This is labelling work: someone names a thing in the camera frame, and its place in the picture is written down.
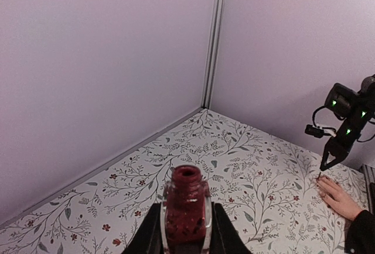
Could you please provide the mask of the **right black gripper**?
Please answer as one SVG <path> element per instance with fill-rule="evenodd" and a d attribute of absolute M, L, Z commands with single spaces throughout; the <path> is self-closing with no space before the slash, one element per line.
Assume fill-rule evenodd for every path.
<path fill-rule="evenodd" d="M 320 171 L 326 171 L 344 161 L 351 149 L 351 145 L 342 143 L 336 138 L 331 137 L 324 147 Z"/>

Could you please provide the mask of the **red nail polish bottle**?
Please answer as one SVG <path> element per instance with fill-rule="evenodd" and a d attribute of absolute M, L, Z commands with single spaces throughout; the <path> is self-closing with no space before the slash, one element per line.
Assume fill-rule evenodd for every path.
<path fill-rule="evenodd" d="M 160 225 L 164 253 L 209 253 L 212 234 L 209 185 L 196 166 L 181 165 L 166 183 Z"/>

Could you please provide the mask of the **person's bare hand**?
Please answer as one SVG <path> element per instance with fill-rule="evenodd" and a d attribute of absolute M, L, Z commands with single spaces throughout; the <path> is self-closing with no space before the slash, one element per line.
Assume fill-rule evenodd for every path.
<path fill-rule="evenodd" d="M 354 199 L 332 179 L 323 176 L 317 179 L 316 184 L 322 200 L 343 218 L 354 221 L 363 211 Z"/>

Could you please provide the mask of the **black sleeved forearm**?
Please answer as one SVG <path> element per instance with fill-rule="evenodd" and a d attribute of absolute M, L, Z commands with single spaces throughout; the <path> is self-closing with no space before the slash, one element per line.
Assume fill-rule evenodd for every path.
<path fill-rule="evenodd" d="M 374 215 L 363 210 L 350 224 L 345 253 L 374 253 Z"/>

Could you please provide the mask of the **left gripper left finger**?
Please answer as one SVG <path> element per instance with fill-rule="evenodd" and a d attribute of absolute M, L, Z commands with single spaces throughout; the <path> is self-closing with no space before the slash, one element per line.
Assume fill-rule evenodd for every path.
<path fill-rule="evenodd" d="M 163 253 L 160 214 L 161 205 L 152 204 L 132 241 L 122 254 Z"/>

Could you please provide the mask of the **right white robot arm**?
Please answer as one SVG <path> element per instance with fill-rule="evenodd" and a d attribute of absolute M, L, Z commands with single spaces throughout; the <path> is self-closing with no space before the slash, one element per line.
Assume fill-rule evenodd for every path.
<path fill-rule="evenodd" d="M 374 76 L 366 77 L 358 92 L 340 83 L 334 84 L 324 106 L 342 118 L 343 123 L 324 147 L 321 171 L 344 161 L 359 141 L 363 128 L 374 118 Z"/>

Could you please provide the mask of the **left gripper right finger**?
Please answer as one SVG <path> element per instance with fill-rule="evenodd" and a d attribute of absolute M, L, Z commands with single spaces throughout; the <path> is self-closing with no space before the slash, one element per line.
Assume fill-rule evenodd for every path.
<path fill-rule="evenodd" d="M 213 220 L 209 253 L 212 254 L 251 254 L 231 223 L 223 206 L 212 204 Z"/>

